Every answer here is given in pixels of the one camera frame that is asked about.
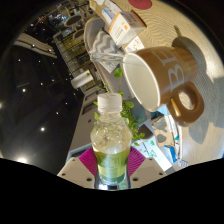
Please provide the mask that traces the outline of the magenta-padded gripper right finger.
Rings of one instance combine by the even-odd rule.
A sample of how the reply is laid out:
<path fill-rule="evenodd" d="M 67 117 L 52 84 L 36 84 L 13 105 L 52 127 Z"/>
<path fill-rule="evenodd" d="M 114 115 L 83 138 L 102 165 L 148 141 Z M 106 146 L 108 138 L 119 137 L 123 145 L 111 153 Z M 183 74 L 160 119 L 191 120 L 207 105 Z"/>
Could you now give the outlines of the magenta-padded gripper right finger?
<path fill-rule="evenodd" d="M 166 176 L 154 158 L 146 158 L 132 147 L 127 160 L 131 188 L 140 188 Z"/>

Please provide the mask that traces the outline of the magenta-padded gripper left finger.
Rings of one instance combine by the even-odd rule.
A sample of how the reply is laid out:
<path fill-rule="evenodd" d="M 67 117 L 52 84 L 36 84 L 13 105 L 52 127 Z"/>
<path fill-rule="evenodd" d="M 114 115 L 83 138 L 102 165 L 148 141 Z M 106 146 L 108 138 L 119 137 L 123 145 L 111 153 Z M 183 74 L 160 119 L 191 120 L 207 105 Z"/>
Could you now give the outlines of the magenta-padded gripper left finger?
<path fill-rule="evenodd" d="M 84 188 L 95 188 L 97 161 L 92 148 L 79 157 L 71 157 L 58 176 Z"/>

